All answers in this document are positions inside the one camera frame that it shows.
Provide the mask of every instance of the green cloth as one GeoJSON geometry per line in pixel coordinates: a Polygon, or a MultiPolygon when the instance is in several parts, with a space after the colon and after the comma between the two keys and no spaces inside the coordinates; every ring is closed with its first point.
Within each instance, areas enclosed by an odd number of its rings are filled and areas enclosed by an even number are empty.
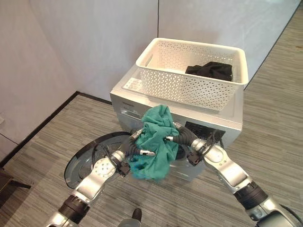
{"type": "Polygon", "coordinates": [[[143,131],[137,139],[137,147],[156,153],[156,156],[135,155],[129,160],[135,178],[160,180],[169,172],[169,164],[175,160],[178,144],[164,141],[166,136],[176,136],[178,131],[166,105],[149,109],[142,118],[143,131]]]}

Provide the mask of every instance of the white plastic basket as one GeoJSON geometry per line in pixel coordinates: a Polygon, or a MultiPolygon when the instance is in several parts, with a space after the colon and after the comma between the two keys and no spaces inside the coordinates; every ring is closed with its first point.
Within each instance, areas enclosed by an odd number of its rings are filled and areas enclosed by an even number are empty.
{"type": "Polygon", "coordinates": [[[222,110],[235,91],[248,83],[242,49],[155,38],[136,61],[145,94],[222,110]],[[232,65],[232,82],[185,74],[188,66],[216,61],[232,65]]]}

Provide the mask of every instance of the washing machine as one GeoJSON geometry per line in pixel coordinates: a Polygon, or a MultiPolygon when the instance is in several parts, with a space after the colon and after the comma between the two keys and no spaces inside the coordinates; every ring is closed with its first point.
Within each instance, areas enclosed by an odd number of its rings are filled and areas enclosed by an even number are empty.
{"type": "MultiPolygon", "coordinates": [[[[125,131],[143,127],[141,118],[151,107],[163,104],[170,109],[173,120],[193,131],[199,138],[206,139],[217,130],[221,144],[225,147],[239,136],[243,121],[243,89],[221,111],[177,103],[144,94],[140,72],[136,65],[124,75],[110,92],[113,108],[121,127],[125,131]]],[[[189,147],[180,146],[176,160],[170,164],[170,174],[187,181],[192,181],[205,168],[200,162],[192,166],[187,160],[189,147]]]]}

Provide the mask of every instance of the washing machine door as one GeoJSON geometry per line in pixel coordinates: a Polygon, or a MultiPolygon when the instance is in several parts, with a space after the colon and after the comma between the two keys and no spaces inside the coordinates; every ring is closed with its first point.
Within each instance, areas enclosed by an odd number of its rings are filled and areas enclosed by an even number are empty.
{"type": "Polygon", "coordinates": [[[130,136],[125,131],[113,132],[101,136],[90,142],[79,150],[69,161],[64,171],[64,179],[70,188],[75,189],[80,182],[90,174],[92,167],[92,151],[96,148],[95,160],[99,160],[105,156],[102,144],[108,148],[110,153],[116,151],[120,145],[130,136]]]}

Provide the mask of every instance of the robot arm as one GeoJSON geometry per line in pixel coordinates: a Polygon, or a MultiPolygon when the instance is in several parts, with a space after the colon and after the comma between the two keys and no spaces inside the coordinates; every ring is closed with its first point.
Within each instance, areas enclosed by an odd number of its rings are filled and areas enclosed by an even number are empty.
{"type": "Polygon", "coordinates": [[[186,144],[192,148],[188,161],[197,165],[204,160],[220,181],[245,208],[258,227],[302,227],[302,221],[290,209],[281,206],[268,196],[252,178],[228,156],[226,151],[215,145],[214,134],[206,141],[198,139],[190,130],[175,124],[180,134],[166,140],[186,144]]]}
{"type": "Polygon", "coordinates": [[[129,165],[124,162],[125,157],[130,155],[154,156],[155,153],[140,150],[134,144],[142,130],[137,131],[125,141],[120,150],[108,154],[105,158],[98,160],[92,172],[85,177],[78,187],[71,193],[63,205],[55,212],[45,224],[46,227],[77,227],[85,217],[98,195],[102,192],[104,184],[118,172],[122,177],[130,170],[129,165]]]}

